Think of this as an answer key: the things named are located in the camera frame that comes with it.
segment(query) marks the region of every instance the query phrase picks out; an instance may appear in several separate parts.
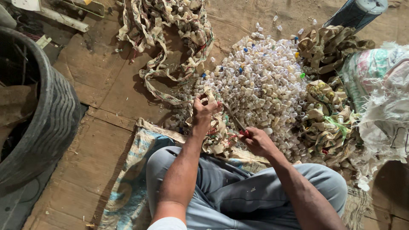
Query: wooden floor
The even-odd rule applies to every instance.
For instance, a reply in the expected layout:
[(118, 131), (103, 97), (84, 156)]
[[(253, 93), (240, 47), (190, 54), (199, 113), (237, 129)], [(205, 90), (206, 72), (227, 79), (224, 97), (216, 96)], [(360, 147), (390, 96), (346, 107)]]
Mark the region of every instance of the wooden floor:
[[(86, 224), (98, 224), (133, 141), (136, 119), (142, 117), (161, 126), (171, 117), (169, 105), (154, 100), (138, 74), (158, 51), (138, 53), (135, 63), (129, 65), (134, 52), (129, 44), (116, 39), (120, 28), (119, 9), (113, 0), (100, 2), (110, 3), (113, 15), (104, 19), (86, 16), (84, 22), (91, 29), (76, 34), (54, 64), (90, 109), (24, 230), (82, 230), (89, 229)], [(311, 25), (312, 19), (306, 18), (315, 18), (322, 25), (343, 3), (343, 0), (213, 0), (207, 7), (216, 40), (210, 56), (219, 63), (232, 44), (254, 30), (256, 22), (260, 22), (265, 34), (272, 34), (274, 39), (287, 38), (300, 28), (307, 32), (319, 28)], [(271, 23), (275, 11), (279, 16), (278, 25), (284, 28), (281, 33)], [(377, 46), (382, 41), (408, 44), (408, 20), (409, 8), (407, 0), (403, 0), (357, 35), (373, 39)], [(124, 51), (115, 53), (118, 47)], [(208, 61), (205, 66), (212, 69), (215, 63)], [(159, 90), (166, 90), (161, 82), (155, 84)], [(373, 207), (366, 214), (365, 229), (409, 229), (408, 167), (395, 163), (398, 162), (386, 165), (372, 185)], [(402, 167), (398, 175), (390, 170), (398, 167)]]

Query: gray pants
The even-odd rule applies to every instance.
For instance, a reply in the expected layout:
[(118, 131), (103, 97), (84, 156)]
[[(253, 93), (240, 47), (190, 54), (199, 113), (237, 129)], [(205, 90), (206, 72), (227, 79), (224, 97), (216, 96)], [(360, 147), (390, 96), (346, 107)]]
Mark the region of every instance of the gray pants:
[[(180, 152), (171, 146), (156, 151), (146, 168), (151, 215), (162, 179)], [(319, 164), (294, 165), (341, 216), (347, 187), (337, 172)], [(210, 156), (199, 159), (196, 188), (186, 210), (188, 229), (301, 229), (273, 168), (246, 173)]]

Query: black rubber tire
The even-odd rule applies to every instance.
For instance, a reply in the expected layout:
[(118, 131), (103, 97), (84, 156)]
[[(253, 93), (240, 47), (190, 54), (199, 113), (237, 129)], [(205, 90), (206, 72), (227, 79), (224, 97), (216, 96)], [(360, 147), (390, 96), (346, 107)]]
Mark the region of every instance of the black rubber tire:
[(0, 163), (2, 197), (24, 186), (61, 158), (76, 135), (81, 110), (74, 88), (50, 65), (48, 57), (34, 41), (5, 27), (0, 27), (0, 35), (26, 45), (38, 63), (41, 82), (38, 105), (27, 131)]

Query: person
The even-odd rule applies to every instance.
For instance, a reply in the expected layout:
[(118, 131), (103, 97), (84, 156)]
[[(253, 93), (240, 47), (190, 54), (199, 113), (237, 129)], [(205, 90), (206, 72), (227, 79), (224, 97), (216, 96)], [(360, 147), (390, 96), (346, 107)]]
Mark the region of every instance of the person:
[(342, 229), (347, 186), (337, 172), (319, 164), (291, 165), (267, 134), (248, 127), (239, 135), (271, 168), (247, 173), (200, 155), (216, 101), (193, 104), (193, 127), (182, 148), (156, 151), (146, 183), (152, 222), (148, 230)]

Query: white sleeve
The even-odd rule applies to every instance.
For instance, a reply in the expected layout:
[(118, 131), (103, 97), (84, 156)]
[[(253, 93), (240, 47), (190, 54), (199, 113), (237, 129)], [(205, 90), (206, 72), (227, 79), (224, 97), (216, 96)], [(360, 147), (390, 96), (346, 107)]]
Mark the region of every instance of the white sleeve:
[(180, 219), (165, 217), (154, 222), (147, 230), (187, 230), (187, 228)]

